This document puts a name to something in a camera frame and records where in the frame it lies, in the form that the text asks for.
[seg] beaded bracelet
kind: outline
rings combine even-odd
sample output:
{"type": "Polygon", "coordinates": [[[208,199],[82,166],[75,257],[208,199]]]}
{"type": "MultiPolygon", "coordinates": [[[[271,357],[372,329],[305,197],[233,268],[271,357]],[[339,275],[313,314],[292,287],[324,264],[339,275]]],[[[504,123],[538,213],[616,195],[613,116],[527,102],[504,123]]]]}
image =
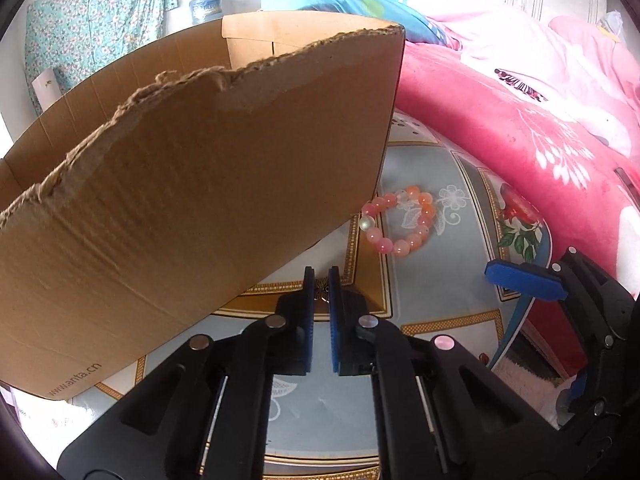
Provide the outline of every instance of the beaded bracelet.
{"type": "Polygon", "coordinates": [[[365,232],[367,240],[375,246],[380,254],[393,253],[396,256],[407,256],[410,251],[420,248],[423,242],[429,238],[429,227],[433,223],[436,212],[433,196],[430,193],[421,192],[418,186],[409,186],[395,193],[387,193],[382,197],[377,196],[371,202],[367,202],[362,207],[358,225],[365,232]],[[409,200],[416,200],[422,208],[422,213],[418,216],[418,227],[406,238],[401,238],[396,242],[383,237],[382,230],[376,227],[375,217],[384,210],[409,200]]]}

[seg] red fabric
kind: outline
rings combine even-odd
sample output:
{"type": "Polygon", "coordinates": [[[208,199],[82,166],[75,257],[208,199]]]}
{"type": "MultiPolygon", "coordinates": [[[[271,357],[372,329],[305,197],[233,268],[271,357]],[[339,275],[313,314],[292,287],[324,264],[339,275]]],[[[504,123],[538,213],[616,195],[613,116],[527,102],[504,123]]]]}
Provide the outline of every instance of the red fabric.
{"type": "MultiPolygon", "coordinates": [[[[580,124],[518,99],[442,46],[406,44],[396,106],[478,158],[531,202],[551,231],[553,258],[572,245],[616,275],[620,211],[632,202],[613,170],[621,166],[640,182],[627,159],[580,124]]],[[[566,371],[575,373],[584,357],[559,305],[537,302],[529,320],[566,371]]]]}

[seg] yellow spot on quilt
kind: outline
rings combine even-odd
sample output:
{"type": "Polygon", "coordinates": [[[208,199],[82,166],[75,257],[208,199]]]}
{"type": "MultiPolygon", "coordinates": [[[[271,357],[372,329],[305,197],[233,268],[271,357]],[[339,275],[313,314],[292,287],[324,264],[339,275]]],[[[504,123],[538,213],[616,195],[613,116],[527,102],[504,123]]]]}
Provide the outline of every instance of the yellow spot on quilt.
{"type": "Polygon", "coordinates": [[[377,0],[362,0],[362,5],[369,16],[374,18],[382,18],[385,14],[385,7],[377,0]]]}

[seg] blue gripper pad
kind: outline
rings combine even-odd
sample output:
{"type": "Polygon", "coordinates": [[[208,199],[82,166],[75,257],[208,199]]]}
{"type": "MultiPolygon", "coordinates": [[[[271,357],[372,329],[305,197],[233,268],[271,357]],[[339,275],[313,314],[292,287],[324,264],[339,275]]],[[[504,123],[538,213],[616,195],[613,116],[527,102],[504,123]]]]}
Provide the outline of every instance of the blue gripper pad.
{"type": "Polygon", "coordinates": [[[492,260],[486,264],[484,275],[494,285],[515,290],[544,301],[564,300],[567,292],[562,281],[549,275],[543,267],[533,264],[512,264],[492,260]]]}

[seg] plastic bag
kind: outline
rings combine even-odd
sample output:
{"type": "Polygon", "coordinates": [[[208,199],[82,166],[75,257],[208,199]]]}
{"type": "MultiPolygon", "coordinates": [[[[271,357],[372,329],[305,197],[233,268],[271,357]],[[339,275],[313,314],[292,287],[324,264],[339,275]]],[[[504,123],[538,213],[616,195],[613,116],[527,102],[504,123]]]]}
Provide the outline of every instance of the plastic bag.
{"type": "Polygon", "coordinates": [[[625,29],[622,27],[622,15],[617,10],[607,12],[600,18],[597,25],[600,25],[607,32],[616,36],[620,40],[620,43],[626,46],[626,34],[625,29]]]}

